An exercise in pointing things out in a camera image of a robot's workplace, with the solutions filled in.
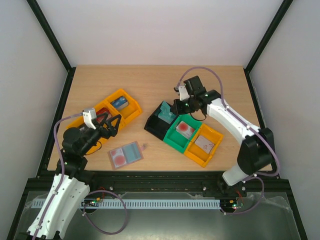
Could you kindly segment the yellow single storage bin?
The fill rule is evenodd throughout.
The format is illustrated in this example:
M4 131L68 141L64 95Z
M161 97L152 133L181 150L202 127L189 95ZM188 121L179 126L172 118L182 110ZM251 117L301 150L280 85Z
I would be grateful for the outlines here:
M223 138L222 133L203 123L189 142L184 155L204 168L213 158Z

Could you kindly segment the red dot card stack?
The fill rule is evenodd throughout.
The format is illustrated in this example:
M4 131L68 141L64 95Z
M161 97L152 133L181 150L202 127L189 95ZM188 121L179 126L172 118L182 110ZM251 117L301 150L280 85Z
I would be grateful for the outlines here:
M176 131L186 139L190 139L195 132L195 129L188 125L186 122L181 121L176 126Z

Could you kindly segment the blue card stack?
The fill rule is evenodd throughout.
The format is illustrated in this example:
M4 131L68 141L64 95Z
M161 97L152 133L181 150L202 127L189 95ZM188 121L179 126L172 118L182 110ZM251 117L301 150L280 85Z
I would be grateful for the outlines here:
M110 103L117 111L121 111L129 106L128 100L122 95Z

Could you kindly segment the yellow triple storage bin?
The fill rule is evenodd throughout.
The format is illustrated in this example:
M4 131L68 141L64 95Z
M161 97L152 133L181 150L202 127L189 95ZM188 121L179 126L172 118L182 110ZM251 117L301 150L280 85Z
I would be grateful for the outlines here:
M108 119L120 114L119 132L143 112L138 102L122 88L96 104L94 108L98 123L103 120L102 116L99 117L100 114L108 113Z

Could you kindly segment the pale pink card stack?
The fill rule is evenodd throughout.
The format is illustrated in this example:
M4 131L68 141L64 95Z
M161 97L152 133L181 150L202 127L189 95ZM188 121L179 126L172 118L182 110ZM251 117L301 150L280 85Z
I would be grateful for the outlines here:
M205 153L210 154L215 144L208 140L203 135L199 135L197 139L195 140L194 144L198 146L201 150L203 150Z

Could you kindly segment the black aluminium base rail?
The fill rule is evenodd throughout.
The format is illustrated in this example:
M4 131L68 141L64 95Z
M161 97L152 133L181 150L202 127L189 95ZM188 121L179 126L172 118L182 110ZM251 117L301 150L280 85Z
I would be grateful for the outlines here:
M94 191L102 187L114 193L125 192L186 192L202 193L205 197L230 198L248 192L286 193L292 196L290 183L278 177L261 177L246 183L238 183L227 190L220 190L218 183L220 171L205 172L134 172L134 171L95 171L93 182L89 184Z

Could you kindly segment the green storage bin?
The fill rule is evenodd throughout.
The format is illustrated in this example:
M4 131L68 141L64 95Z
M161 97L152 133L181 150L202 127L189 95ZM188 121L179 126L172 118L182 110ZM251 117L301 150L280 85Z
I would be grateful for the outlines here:
M182 135L180 132L178 132L178 125L184 122L186 125L190 126L193 131L191 133L190 137L186 137ZM189 145L191 139L194 137L196 132L200 129L202 125L201 121L193 119L191 116L185 114L185 115L180 115L177 117L177 119L173 122L171 127L168 129L165 137L164 137L164 142L177 150L180 153L184 153L187 146Z

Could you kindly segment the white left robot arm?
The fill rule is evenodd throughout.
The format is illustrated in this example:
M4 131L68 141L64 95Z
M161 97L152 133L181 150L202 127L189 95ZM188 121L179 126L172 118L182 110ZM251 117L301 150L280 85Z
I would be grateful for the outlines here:
M59 161L51 188L38 215L26 232L20 232L18 240L62 240L81 201L94 184L94 173L85 169L86 154L100 139L118 134L122 116L108 117L100 114L102 121L91 108L84 110L86 130L70 127L63 133L62 143L56 143Z

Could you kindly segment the black storage bin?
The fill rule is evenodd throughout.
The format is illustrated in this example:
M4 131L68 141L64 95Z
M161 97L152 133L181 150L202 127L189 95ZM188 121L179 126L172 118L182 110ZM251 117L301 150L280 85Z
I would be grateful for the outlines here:
M178 116L176 115L175 119L170 124L158 118L161 104L148 117L144 126L144 130L146 130L147 132L149 132L159 140L163 141L168 129L172 126L173 122L178 118Z

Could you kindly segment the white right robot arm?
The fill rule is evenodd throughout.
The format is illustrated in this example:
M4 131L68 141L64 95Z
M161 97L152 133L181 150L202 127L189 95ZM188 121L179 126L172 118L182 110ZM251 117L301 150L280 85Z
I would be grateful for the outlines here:
M174 91L179 98L173 101L175 115L201 111L218 121L240 145L236 164L222 174L218 191L229 196L236 184L270 165L275 157L274 137L270 129L261 129L234 111L224 99L223 91L206 90L198 76L180 80Z

